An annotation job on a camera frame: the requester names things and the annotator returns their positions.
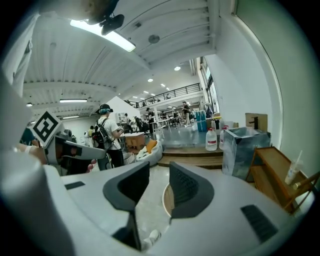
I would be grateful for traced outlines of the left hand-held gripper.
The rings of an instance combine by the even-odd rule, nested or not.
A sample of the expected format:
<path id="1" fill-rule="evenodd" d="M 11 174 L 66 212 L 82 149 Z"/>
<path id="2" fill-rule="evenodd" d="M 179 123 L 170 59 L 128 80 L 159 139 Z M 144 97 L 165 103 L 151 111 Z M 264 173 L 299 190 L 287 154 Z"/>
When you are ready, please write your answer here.
<path id="1" fill-rule="evenodd" d="M 72 141 L 72 132 L 52 112 L 44 111 L 31 128 L 44 150 L 47 164 L 60 165 L 69 175 L 83 174 L 93 159 L 106 157 L 106 151 Z"/>

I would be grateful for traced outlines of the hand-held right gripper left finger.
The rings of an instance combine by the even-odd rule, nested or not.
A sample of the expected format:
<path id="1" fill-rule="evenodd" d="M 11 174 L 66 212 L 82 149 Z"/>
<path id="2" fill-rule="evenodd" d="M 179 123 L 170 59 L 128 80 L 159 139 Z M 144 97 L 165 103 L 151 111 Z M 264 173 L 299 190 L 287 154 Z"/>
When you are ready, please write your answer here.
<path id="1" fill-rule="evenodd" d="M 141 162 L 108 180 L 102 189 L 104 197 L 116 210 L 128 213 L 126 225 L 119 228 L 112 237 L 138 251 L 142 246 L 136 221 L 136 206 L 149 184 L 149 177 L 150 163 Z"/>

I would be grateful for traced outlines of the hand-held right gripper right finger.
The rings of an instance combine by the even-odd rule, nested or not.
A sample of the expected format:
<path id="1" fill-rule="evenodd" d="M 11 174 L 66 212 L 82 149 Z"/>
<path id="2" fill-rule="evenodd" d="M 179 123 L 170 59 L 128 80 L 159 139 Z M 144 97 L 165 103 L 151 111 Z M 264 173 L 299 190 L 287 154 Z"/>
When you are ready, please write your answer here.
<path id="1" fill-rule="evenodd" d="M 212 174 L 194 165 L 174 161 L 169 164 L 169 185 L 174 204 L 170 223 L 197 218 L 210 206 L 215 196 Z"/>

